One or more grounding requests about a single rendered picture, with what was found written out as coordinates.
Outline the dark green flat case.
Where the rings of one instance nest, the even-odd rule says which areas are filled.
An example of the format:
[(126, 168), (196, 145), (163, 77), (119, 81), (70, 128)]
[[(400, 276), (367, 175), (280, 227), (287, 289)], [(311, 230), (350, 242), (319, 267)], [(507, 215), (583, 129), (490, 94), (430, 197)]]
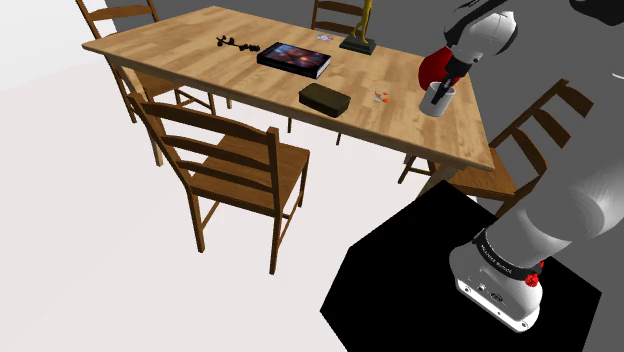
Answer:
[(311, 83), (299, 93), (299, 102), (332, 118), (344, 113), (351, 102), (351, 97), (326, 86)]

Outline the dark book with picture cover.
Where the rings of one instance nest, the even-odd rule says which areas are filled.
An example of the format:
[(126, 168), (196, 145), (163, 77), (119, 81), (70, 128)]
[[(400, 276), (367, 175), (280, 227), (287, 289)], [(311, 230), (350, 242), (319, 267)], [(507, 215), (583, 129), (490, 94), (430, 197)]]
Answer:
[(256, 56), (258, 64), (317, 79), (330, 65), (331, 56), (276, 42)]

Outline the wooden table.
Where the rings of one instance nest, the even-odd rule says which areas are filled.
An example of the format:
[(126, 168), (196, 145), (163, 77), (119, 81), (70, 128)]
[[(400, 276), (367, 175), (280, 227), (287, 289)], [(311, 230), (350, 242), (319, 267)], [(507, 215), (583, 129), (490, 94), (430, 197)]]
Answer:
[[(298, 100), (311, 79), (260, 65), (253, 53), (217, 46), (217, 37), (266, 48), (276, 42), (325, 53), (329, 67), (318, 83), (351, 97), (331, 118)], [(466, 167), (494, 168), (484, 126), (468, 78), (456, 85), (445, 113), (420, 111), (417, 79), (422, 57), (377, 47), (372, 55), (344, 50), (315, 38), (315, 31), (231, 9), (211, 6), (84, 43), (113, 64), (209, 91), (234, 101), (438, 163), (430, 189)], [(374, 102), (375, 91), (390, 93)]]

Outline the golden figure on dark base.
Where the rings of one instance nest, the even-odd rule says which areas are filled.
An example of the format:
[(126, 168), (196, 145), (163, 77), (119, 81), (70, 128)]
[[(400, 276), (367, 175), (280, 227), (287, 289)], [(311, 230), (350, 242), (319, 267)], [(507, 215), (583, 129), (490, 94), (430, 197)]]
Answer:
[(352, 29), (349, 36), (339, 45), (340, 48), (367, 55), (371, 55), (374, 52), (376, 42), (373, 39), (366, 38), (372, 3), (373, 0), (364, 0), (361, 19)]

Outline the red rounded object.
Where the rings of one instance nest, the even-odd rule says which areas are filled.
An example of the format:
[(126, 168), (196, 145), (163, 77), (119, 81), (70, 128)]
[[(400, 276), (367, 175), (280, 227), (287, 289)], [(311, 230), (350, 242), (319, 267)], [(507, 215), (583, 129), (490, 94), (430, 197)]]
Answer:
[(426, 91), (432, 82), (442, 82), (448, 72), (445, 67), (452, 57), (452, 51), (444, 46), (427, 56), (419, 66), (418, 81)]

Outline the white cup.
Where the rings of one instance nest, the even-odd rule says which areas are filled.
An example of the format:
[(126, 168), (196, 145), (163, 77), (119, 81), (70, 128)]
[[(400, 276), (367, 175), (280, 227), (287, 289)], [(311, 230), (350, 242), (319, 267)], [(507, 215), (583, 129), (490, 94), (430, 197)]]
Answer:
[(431, 82), (419, 105), (420, 111), (431, 117), (442, 116), (456, 93), (456, 90), (450, 87), (437, 103), (434, 104), (433, 100), (439, 90), (439, 86), (440, 82)]

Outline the wooden ladder-back chair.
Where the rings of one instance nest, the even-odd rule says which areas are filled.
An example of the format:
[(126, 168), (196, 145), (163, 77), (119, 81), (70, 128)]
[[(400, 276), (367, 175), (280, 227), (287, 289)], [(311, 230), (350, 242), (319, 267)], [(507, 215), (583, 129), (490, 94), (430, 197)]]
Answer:
[[(220, 204), (273, 219), (269, 273), (277, 268), (280, 246), (295, 211), (303, 206), (310, 151), (280, 141), (279, 130), (265, 131), (217, 115), (128, 96), (150, 137), (181, 181), (189, 203), (196, 245), (205, 250), (203, 230)], [(166, 131), (165, 120), (219, 133), (216, 144)]]
[(360, 22), (364, 6), (346, 0), (314, 0), (311, 28), (349, 35)]
[[(150, 15), (154, 22), (159, 21), (159, 16), (152, 0), (142, 0), (140, 4), (131, 4), (115, 7), (105, 7), (94, 11), (89, 11), (84, 0), (75, 0), (76, 5), (80, 9), (85, 22), (90, 28), (95, 39), (101, 39), (102, 35), (96, 27), (96, 22), (113, 20), (119, 18), (136, 17), (141, 15)], [(188, 94), (181, 90), (182, 85), (177, 84), (156, 76), (152, 76), (143, 72), (138, 72), (128, 68), (117, 68), (110, 61), (107, 61), (118, 86), (123, 102), (126, 106), (130, 119), (133, 123), (137, 122), (137, 113), (128, 100), (130, 92), (140, 93), (148, 102), (153, 102), (154, 97), (172, 92), (175, 97), (177, 106), (186, 106), (197, 103), (208, 108), (212, 114), (216, 113), (214, 104), (214, 96), (207, 92), (208, 101)]]
[[(560, 79), (489, 143), (495, 166), (493, 171), (486, 172), (474, 167), (467, 167), (453, 176), (449, 183), (465, 195), (501, 201), (502, 205), (495, 214), (497, 218), (500, 218), (530, 194), (545, 174), (548, 165), (541, 152), (520, 127), (533, 117), (550, 138), (560, 148), (563, 148), (571, 138), (571, 134), (542, 107), (554, 96), (559, 96), (577, 114), (585, 118), (594, 105), (592, 100), (578, 90), (569, 87), (568, 83), (568, 80)], [(505, 164), (496, 151), (496, 148), (509, 137), (515, 140), (537, 173), (535, 178), (522, 187), (515, 186)]]

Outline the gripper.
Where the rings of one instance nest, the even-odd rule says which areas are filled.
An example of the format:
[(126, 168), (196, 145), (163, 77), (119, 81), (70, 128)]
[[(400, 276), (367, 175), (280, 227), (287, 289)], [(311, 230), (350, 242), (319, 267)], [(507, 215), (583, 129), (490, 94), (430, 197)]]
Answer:
[(432, 105), (439, 105), (440, 101), (449, 99), (455, 94), (453, 85), (462, 77), (464, 77), (470, 68), (472, 62), (464, 62), (459, 60), (456, 56), (451, 56), (447, 62), (444, 70), (446, 75), (441, 82), (432, 82), (430, 88), (434, 91), (434, 95), (430, 102)]

